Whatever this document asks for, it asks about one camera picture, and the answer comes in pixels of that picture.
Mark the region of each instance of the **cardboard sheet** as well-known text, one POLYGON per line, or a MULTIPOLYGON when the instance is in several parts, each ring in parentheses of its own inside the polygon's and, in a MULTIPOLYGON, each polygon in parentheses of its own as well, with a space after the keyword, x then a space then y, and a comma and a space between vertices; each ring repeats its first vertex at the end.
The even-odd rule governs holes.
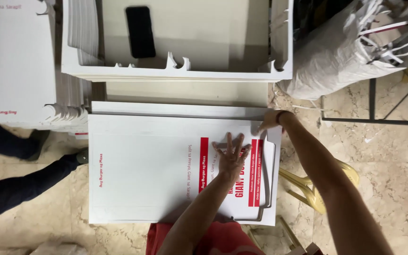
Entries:
POLYGON ((243 133, 252 143, 240 182, 219 213, 275 225, 280 127, 253 136, 258 121, 89 115, 89 222, 174 220, 218 175, 212 141, 243 133))

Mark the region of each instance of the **leg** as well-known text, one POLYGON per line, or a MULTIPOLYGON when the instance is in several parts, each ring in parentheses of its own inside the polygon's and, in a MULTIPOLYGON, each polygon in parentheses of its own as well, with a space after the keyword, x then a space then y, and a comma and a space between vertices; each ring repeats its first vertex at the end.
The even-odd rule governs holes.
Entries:
POLYGON ((28 159, 36 154, 39 141, 31 138, 23 139, 0 126, 0 154, 28 159))
POLYGON ((0 214, 37 197, 64 179, 80 165, 76 156, 64 155, 42 170, 0 180, 0 214))

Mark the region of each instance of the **marble floor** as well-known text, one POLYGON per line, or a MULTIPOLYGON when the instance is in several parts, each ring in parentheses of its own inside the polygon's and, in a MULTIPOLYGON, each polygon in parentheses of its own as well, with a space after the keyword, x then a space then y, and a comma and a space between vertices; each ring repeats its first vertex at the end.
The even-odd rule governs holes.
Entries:
MULTIPOLYGON (((400 83, 401 78, 401 73, 395 73, 378 79, 377 118, 382 118, 407 93, 408 84, 400 83)), ((367 118, 368 89, 368 81, 359 82, 323 97, 324 103, 315 103, 322 105, 327 117, 367 118)), ((313 107, 310 101, 292 99, 272 86, 269 90, 271 107, 296 113, 337 159, 358 171, 360 193, 376 222, 395 253, 408 254, 408 127, 323 122, 319 111, 293 107, 313 107)), ((408 120, 408 98, 389 119, 408 120)), ((29 135, 28 130, 11 131, 29 135)), ((54 133, 38 162, 0 156, 0 179, 36 171, 71 148, 85 145, 86 141, 54 133)), ((304 175, 287 135, 281 152, 281 166, 304 175)), ((287 194, 290 188, 295 189, 280 179, 277 213, 303 245, 315 242, 324 253, 336 254, 326 215, 287 194)), ((77 242, 91 254, 144 254, 148 228, 148 224, 88 224, 88 168, 81 166, 44 194, 0 215, 0 249, 34 248, 46 240, 61 240, 77 242)), ((289 251, 291 242, 280 225, 244 226, 245 230, 249 228, 255 229, 255 237, 267 254, 289 251)))

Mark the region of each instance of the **black phone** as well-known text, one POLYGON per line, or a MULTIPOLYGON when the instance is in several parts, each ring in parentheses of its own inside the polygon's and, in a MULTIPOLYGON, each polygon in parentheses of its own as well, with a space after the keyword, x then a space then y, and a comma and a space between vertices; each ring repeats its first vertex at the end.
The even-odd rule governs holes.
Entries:
POLYGON ((130 38, 130 52, 135 59, 153 58, 156 55, 154 35, 147 6, 133 6, 125 9, 130 38))

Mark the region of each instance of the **black metal frame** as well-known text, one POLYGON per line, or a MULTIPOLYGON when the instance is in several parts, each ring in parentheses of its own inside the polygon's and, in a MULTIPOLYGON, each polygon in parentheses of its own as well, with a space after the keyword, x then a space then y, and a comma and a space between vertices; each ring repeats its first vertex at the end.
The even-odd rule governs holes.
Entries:
POLYGON ((408 126, 408 120, 388 120, 388 116, 408 97, 408 93, 397 103, 391 111, 385 115, 383 119, 376 119, 375 118, 375 89, 376 89, 376 78, 370 79, 370 118, 369 119, 345 119, 345 118, 327 118, 324 116, 324 112, 322 111, 322 120, 326 121, 339 121, 339 122, 355 122, 355 123, 370 123, 370 124, 390 124, 390 125, 405 125, 408 126))

